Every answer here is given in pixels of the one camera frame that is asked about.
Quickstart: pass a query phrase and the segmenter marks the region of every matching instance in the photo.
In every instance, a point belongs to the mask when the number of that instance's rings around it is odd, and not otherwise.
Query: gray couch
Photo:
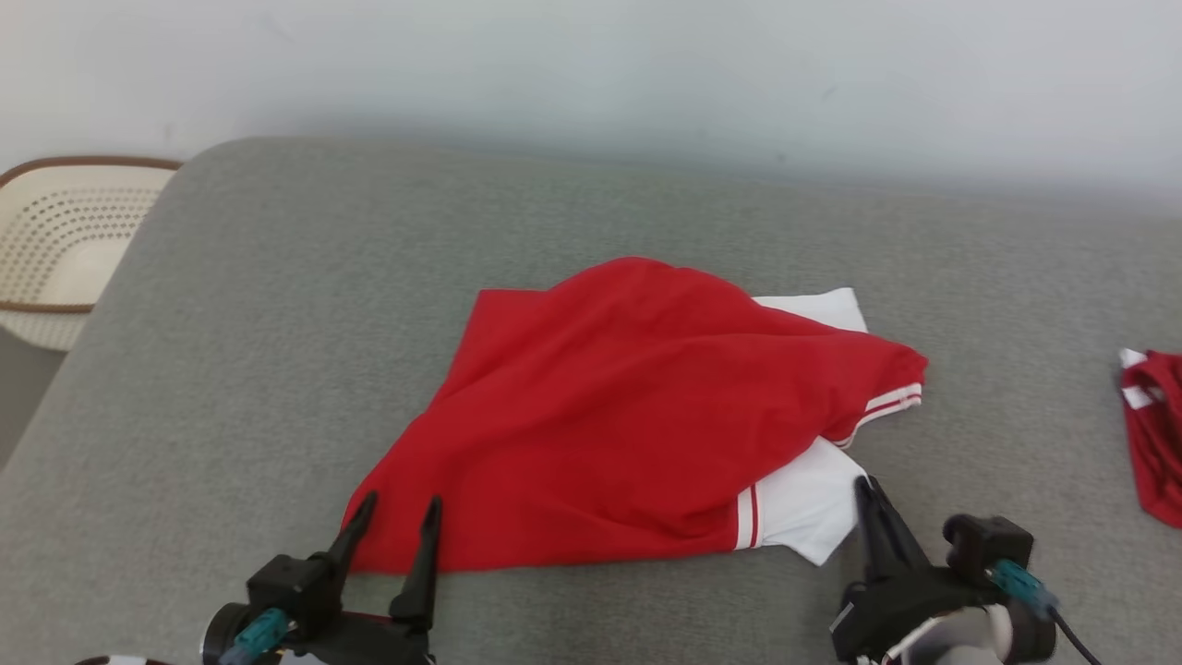
[[[1182,227],[917,196],[316,139],[187,164],[0,476],[0,653],[195,663],[277,553],[333,536],[442,382],[476,291],[622,254],[756,294],[857,288],[930,361],[924,404],[859,436],[924,547],[1004,514],[1109,663],[1177,663],[1182,539],[1138,508],[1116,352],[1182,350]],[[448,575],[453,664],[832,661],[859,569],[784,548]],[[351,580],[382,612],[398,581]],[[1057,663],[1079,663],[1064,645]]]

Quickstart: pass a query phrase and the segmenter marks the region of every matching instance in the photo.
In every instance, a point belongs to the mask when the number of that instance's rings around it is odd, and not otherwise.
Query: red stripe
[[[755,485],[751,487],[751,545],[755,547],[759,537],[759,500],[755,497]]]

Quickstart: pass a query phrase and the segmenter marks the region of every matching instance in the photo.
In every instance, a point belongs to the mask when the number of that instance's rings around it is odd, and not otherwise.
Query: perforated basket
[[[58,157],[0,175],[0,326],[70,351],[180,163]]]

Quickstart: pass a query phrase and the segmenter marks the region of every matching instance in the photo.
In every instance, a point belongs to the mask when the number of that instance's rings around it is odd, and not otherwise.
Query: black cable
[[[1099,658],[1096,658],[1092,656],[1092,652],[1087,651],[1084,643],[1079,641],[1079,638],[1076,637],[1076,632],[1071,630],[1071,626],[1067,625],[1067,620],[1063,618],[1063,614],[1059,614],[1057,608],[1051,607],[1047,612],[1051,613],[1051,619],[1059,625],[1059,630],[1063,631],[1063,634],[1067,637],[1067,641],[1071,643],[1071,646],[1076,647],[1076,650],[1079,651],[1079,654],[1084,657],[1084,660],[1091,665],[1104,665],[1100,663]]]

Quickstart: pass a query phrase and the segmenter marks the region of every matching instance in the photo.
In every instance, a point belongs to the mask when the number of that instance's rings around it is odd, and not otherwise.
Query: plastic basket
[[[70,351],[180,163],[57,157],[0,175],[0,326]]]

